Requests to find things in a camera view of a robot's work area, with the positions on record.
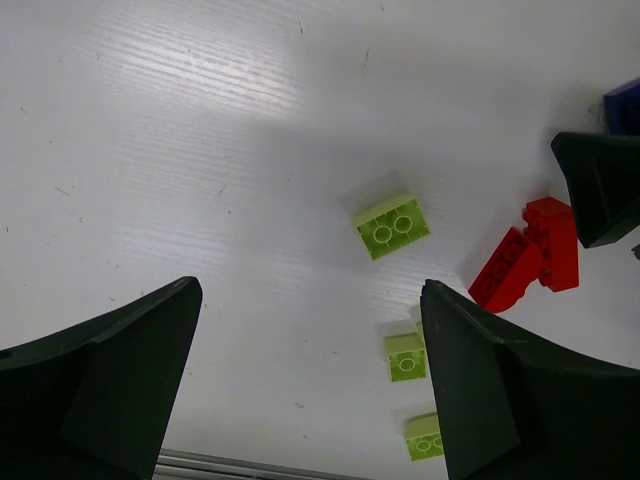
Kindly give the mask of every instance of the white surface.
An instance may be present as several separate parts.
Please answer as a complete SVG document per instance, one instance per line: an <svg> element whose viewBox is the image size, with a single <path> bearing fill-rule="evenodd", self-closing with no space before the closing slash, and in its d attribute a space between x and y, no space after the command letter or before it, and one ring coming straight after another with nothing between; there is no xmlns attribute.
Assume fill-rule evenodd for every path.
<svg viewBox="0 0 640 480"><path fill-rule="evenodd" d="M196 275L166 447L445 478L407 459L433 393L389 383L381 332L425 278L461 288L526 200L566 199L550 135L637 76L639 21L635 0L4 0L0 348ZM433 235L373 263L351 215L403 184ZM505 316L640 365L637 243Z"/></svg>

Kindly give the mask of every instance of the metal rail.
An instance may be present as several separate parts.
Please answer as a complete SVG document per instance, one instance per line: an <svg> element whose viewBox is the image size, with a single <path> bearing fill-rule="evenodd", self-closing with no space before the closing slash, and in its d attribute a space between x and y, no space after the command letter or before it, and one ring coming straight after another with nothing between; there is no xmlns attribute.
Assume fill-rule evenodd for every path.
<svg viewBox="0 0 640 480"><path fill-rule="evenodd" d="M155 473L189 480L366 480L165 449Z"/></svg>

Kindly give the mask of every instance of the blue lego brick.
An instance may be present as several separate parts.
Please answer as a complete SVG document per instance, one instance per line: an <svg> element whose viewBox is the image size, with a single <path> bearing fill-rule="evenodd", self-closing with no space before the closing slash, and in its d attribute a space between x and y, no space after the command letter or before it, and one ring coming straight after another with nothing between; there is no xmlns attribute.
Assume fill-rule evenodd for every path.
<svg viewBox="0 0 640 480"><path fill-rule="evenodd" d="M640 135L640 78L604 96L604 112L613 135Z"/></svg>

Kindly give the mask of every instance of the red lego brick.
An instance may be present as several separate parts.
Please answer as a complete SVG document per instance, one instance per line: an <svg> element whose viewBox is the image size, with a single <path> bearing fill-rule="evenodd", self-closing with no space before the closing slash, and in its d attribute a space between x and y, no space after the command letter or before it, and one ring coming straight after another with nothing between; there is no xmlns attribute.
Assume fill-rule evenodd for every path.
<svg viewBox="0 0 640 480"><path fill-rule="evenodd" d="M478 305L491 313L511 308L542 271L542 250L516 228L510 228L469 288Z"/></svg>
<svg viewBox="0 0 640 480"><path fill-rule="evenodd" d="M552 197L527 203L522 213L527 222L524 234L542 250L540 284L552 292L580 284L578 236L569 205Z"/></svg>

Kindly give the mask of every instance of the lego brick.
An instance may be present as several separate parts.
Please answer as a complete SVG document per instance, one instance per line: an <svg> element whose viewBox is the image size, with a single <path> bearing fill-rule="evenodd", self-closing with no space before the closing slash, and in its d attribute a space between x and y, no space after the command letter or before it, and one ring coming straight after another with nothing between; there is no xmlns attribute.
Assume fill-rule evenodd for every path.
<svg viewBox="0 0 640 480"><path fill-rule="evenodd" d="M540 284L553 292L580 284L578 234L571 207L553 197L527 203L524 234L542 250Z"/></svg>
<svg viewBox="0 0 640 480"><path fill-rule="evenodd" d="M427 353L417 334L384 339L392 382L406 382L427 377Z"/></svg>
<svg viewBox="0 0 640 480"><path fill-rule="evenodd" d="M438 415L431 414L412 420L404 433L412 462L444 455Z"/></svg>
<svg viewBox="0 0 640 480"><path fill-rule="evenodd" d="M615 243L640 225L640 137L562 132L551 149L585 248Z"/></svg>
<svg viewBox="0 0 640 480"><path fill-rule="evenodd" d="M613 135L640 135L640 78L604 96L604 112Z"/></svg>
<svg viewBox="0 0 640 480"><path fill-rule="evenodd" d="M353 219L371 258L376 260L429 235L429 226L413 195L402 195Z"/></svg>
<svg viewBox="0 0 640 480"><path fill-rule="evenodd" d="M516 228L510 228L469 288L475 302L491 313L511 308L542 270L542 251Z"/></svg>

